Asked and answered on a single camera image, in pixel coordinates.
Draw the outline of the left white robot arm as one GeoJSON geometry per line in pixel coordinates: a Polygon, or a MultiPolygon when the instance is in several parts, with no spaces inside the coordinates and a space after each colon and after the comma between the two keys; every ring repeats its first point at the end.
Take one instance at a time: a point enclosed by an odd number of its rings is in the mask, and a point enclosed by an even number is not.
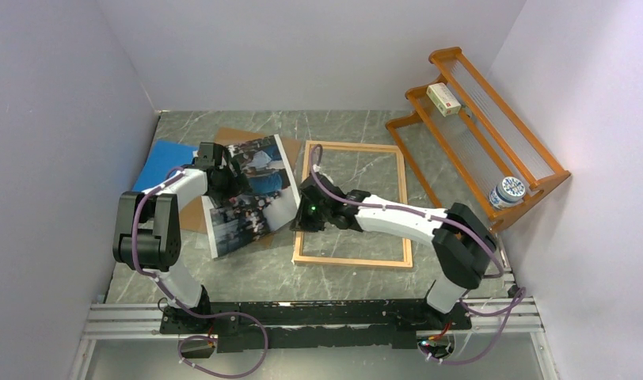
{"type": "Polygon", "coordinates": [[[165,180],[141,192],[124,192],[119,199],[112,253],[118,263],[150,279],[166,296],[181,322],[194,333],[212,322],[204,286],[181,259],[179,214],[204,197],[213,207],[246,192],[249,183],[226,146],[202,142],[190,163],[172,168],[165,180]]]}

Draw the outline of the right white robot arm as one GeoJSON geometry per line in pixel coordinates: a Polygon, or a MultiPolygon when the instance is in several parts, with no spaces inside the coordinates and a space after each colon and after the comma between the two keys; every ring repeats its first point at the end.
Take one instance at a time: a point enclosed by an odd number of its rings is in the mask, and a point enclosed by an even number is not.
{"type": "Polygon", "coordinates": [[[299,189],[300,204],[290,228],[296,232],[323,231],[331,224],[340,230],[394,235],[429,245],[442,273],[421,307],[422,321],[438,329],[451,319],[458,300],[477,289],[491,262],[497,241],[465,204],[449,208],[411,207],[370,192],[344,193],[323,175],[306,178],[299,189]]]}

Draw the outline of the printed photo sheet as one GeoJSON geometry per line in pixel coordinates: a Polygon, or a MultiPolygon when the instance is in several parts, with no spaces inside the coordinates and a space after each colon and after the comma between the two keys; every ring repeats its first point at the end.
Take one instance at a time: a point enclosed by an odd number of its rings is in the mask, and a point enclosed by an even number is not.
{"type": "Polygon", "coordinates": [[[262,241],[286,226],[300,203],[294,178],[300,141],[269,135],[224,147],[240,177],[228,196],[201,197],[213,259],[262,241]]]}

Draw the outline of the light wooden picture frame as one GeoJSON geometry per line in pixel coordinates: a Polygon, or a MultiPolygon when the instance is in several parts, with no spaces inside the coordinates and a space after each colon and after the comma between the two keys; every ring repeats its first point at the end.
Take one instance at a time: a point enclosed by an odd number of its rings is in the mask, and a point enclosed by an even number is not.
{"type": "MultiPolygon", "coordinates": [[[[321,145],[323,148],[330,150],[342,150],[351,152],[368,152],[368,153],[381,153],[393,154],[395,156],[395,163],[398,175],[398,196],[401,203],[407,201],[407,183],[405,177],[405,158],[397,146],[383,145],[383,144],[368,144],[361,142],[325,142],[308,140],[305,144],[305,155],[303,159],[304,165],[312,164],[313,159],[310,154],[312,148],[316,145],[321,145]]],[[[407,238],[402,238],[402,259],[396,260],[372,260],[360,258],[343,258],[343,257],[326,257],[326,256],[305,256],[303,254],[304,233],[295,233],[294,251],[292,256],[293,264],[331,264],[331,265],[347,265],[347,266],[360,266],[372,268],[412,268],[413,267],[413,250],[412,242],[407,238]]]]}

